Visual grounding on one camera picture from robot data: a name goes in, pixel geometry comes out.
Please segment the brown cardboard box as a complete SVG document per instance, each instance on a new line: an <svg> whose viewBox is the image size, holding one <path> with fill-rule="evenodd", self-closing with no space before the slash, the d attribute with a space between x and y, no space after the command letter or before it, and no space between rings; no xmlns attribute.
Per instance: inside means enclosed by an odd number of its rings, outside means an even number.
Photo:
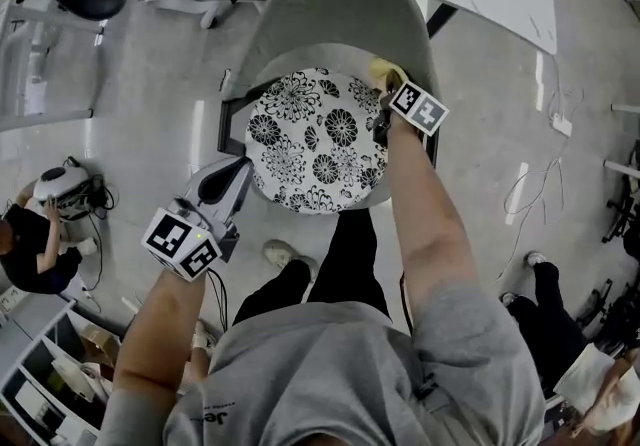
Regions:
<svg viewBox="0 0 640 446"><path fill-rule="evenodd" d="M116 336L109 331L89 324L80 333L87 358L93 362L114 368L120 350L120 343Z"/></svg>

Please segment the grey hard-shell equipment backpack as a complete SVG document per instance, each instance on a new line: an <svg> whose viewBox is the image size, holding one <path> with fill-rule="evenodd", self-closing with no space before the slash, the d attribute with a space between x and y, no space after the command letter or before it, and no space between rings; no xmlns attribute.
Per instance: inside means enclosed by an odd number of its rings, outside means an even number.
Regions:
<svg viewBox="0 0 640 446"><path fill-rule="evenodd" d="M41 174L32 198L41 206L51 197L63 222L75 222L89 215L104 219L116 205L116 199L102 174L90 174L74 157Z"/></svg>

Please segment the grey chair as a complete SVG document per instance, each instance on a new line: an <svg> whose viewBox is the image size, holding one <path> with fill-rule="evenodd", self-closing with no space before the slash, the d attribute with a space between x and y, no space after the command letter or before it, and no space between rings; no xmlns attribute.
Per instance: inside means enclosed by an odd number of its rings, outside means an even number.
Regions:
<svg viewBox="0 0 640 446"><path fill-rule="evenodd" d="M267 0L238 67L224 85L221 128L227 129L243 108L253 110L268 87L283 77L259 81L270 62L321 44L379 55L400 66L410 82L433 82L429 35L415 0ZM220 136L218 147L224 158L247 157L245 143L233 148L226 135Z"/></svg>

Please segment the white desk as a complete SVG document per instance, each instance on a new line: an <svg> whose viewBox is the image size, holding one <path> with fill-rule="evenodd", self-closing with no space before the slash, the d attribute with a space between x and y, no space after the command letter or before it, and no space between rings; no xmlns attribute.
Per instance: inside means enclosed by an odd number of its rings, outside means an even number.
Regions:
<svg viewBox="0 0 640 446"><path fill-rule="evenodd" d="M15 0L0 0L0 133L49 123L90 119L91 106L49 110L43 103L43 77L61 29L102 38L107 22L91 22L69 13L38 10Z"/></svg>

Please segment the yellow cleaning cloth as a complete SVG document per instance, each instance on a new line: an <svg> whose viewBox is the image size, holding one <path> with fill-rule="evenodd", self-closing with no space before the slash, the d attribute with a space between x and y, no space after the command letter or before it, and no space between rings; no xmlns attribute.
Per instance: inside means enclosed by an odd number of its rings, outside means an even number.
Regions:
<svg viewBox="0 0 640 446"><path fill-rule="evenodd" d="M409 80L406 72L400 66L380 57L374 57L371 60L369 72L375 81L376 88L381 92L384 92L386 76L400 76L404 83Z"/></svg>

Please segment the black office chair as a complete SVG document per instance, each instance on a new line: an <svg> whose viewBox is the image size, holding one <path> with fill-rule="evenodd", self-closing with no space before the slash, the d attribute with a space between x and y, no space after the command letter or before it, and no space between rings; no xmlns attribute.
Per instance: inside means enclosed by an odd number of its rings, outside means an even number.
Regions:
<svg viewBox="0 0 640 446"><path fill-rule="evenodd" d="M640 138L635 140L627 166L640 170ZM640 180L622 175L622 193L618 201L608 200L606 207L614 211L609 232L603 243L621 238L625 252L640 259Z"/></svg>

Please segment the white metal desk frame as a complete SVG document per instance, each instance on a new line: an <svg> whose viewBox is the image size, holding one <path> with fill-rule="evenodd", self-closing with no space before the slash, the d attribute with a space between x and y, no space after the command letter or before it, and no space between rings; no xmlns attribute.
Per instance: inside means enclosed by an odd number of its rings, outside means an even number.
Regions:
<svg viewBox="0 0 640 446"><path fill-rule="evenodd" d="M622 113L640 115L640 105L612 103L610 105L610 109L612 112L622 112ZM626 175L628 177L640 180L640 170L635 169L631 166L623 165L610 160L605 160L603 163L603 167L606 169L615 171L617 173Z"/></svg>

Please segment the black shirt clip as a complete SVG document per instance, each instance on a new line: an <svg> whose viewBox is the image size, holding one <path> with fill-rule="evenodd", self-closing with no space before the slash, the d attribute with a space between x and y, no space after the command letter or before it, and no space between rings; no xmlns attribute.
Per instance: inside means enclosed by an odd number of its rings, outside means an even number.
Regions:
<svg viewBox="0 0 640 446"><path fill-rule="evenodd" d="M429 373L423 383L413 391L413 394L417 400L421 401L431 395L437 388L438 384L434 378L434 374Z"/></svg>

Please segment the person's right leg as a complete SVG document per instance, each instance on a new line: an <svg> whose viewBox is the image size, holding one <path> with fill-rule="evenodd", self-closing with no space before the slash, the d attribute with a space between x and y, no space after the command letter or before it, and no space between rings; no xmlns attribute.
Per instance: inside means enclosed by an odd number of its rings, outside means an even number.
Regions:
<svg viewBox="0 0 640 446"><path fill-rule="evenodd" d="M307 301L358 302L390 317L384 292L374 274L377 236L367 208L339 213L329 250Z"/></svg>

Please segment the person's left leg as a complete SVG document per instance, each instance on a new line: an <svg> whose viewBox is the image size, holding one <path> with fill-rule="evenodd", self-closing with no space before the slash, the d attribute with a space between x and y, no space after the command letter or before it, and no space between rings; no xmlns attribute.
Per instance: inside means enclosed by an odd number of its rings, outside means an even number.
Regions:
<svg viewBox="0 0 640 446"><path fill-rule="evenodd" d="M245 320L298 305L311 283L311 269L300 259L289 261L279 275L249 295L236 313L233 325Z"/></svg>

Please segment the person's grey T-shirt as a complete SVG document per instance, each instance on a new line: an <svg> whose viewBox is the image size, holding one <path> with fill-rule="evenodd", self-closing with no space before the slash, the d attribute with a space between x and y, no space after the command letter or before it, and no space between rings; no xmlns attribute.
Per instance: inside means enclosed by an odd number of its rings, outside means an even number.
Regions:
<svg viewBox="0 0 640 446"><path fill-rule="evenodd" d="M413 391L433 373L438 388ZM507 310L480 284L429 297L412 334L358 302L303 303L220 340L170 414L117 390L96 446L537 446L545 399Z"/></svg>

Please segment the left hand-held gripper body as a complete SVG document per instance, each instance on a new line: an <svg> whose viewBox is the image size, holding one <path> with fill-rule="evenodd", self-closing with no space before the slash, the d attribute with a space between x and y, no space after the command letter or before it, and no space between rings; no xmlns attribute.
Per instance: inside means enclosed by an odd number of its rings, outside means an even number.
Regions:
<svg viewBox="0 0 640 446"><path fill-rule="evenodd" d="M164 268L193 281L217 262L228 262L239 240L234 216L238 201L211 204L202 199L174 198L158 208L141 245Z"/></svg>

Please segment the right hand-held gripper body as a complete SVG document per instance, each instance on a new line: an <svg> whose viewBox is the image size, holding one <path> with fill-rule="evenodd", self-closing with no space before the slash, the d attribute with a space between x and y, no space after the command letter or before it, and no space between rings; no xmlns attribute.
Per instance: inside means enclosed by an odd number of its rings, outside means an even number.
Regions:
<svg viewBox="0 0 640 446"><path fill-rule="evenodd" d="M373 140L377 144L387 143L392 112L429 137L438 132L449 113L440 101L410 81L402 83L395 90L382 93L379 104L381 110L372 125Z"/></svg>

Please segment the person's left white shoe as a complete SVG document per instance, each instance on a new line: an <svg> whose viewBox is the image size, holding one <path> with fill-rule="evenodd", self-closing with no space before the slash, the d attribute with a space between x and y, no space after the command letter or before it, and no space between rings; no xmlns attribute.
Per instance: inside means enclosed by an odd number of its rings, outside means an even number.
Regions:
<svg viewBox="0 0 640 446"><path fill-rule="evenodd" d="M319 270L318 263L313 258L300 254L287 242L277 239L269 240L264 243L262 254L278 269L284 269L291 261L301 261L308 267L311 281L316 280Z"/></svg>

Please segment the person's right forearm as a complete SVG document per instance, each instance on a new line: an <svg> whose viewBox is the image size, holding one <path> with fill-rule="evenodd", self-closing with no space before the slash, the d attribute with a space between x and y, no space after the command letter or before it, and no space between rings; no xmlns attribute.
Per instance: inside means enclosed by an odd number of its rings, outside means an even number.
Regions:
<svg viewBox="0 0 640 446"><path fill-rule="evenodd" d="M436 290L475 281L478 273L463 221L415 128L394 113L387 142L405 293L416 319Z"/></svg>

